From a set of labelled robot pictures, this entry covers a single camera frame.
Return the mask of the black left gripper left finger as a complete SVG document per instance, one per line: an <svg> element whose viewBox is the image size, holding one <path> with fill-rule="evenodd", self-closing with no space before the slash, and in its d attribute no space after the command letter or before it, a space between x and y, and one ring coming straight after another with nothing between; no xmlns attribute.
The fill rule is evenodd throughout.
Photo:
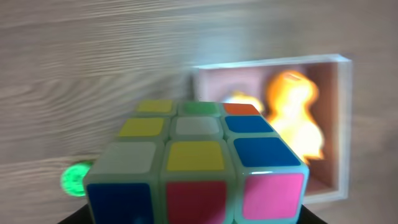
<svg viewBox="0 0 398 224"><path fill-rule="evenodd" d="M93 224L88 204L61 220L58 224Z"/></svg>

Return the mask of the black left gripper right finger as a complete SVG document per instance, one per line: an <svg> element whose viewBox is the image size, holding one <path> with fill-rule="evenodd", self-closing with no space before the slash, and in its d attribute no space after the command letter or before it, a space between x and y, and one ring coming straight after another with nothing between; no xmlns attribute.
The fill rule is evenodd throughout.
<svg viewBox="0 0 398 224"><path fill-rule="evenodd" d="M327 224L327 222L316 216L307 207L302 205L298 218L298 224Z"/></svg>

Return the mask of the green round disc toy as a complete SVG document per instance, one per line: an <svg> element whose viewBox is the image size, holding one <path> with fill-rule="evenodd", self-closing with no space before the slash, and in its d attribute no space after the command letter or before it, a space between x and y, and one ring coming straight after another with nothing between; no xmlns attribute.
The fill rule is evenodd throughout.
<svg viewBox="0 0 398 224"><path fill-rule="evenodd" d="M79 161L68 166L60 176L62 190L72 197L84 197L83 179L90 170L93 161Z"/></svg>

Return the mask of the pastel rubiks cube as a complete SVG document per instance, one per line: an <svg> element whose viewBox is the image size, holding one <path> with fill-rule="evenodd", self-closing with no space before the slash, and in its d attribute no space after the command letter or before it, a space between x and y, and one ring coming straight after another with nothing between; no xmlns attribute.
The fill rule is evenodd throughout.
<svg viewBox="0 0 398 224"><path fill-rule="evenodd" d="M248 104L138 104L84 178L95 223L297 223L308 167Z"/></svg>

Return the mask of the orange plastic cat toy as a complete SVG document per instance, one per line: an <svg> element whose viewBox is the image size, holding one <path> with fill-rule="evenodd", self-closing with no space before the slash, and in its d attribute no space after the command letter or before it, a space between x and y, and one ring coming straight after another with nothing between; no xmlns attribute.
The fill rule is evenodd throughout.
<svg viewBox="0 0 398 224"><path fill-rule="evenodd" d="M318 98L318 87L305 75L285 70L271 79L266 87L269 112L253 96L236 92L220 104L225 136L281 138L306 164L323 159L323 133L310 113Z"/></svg>

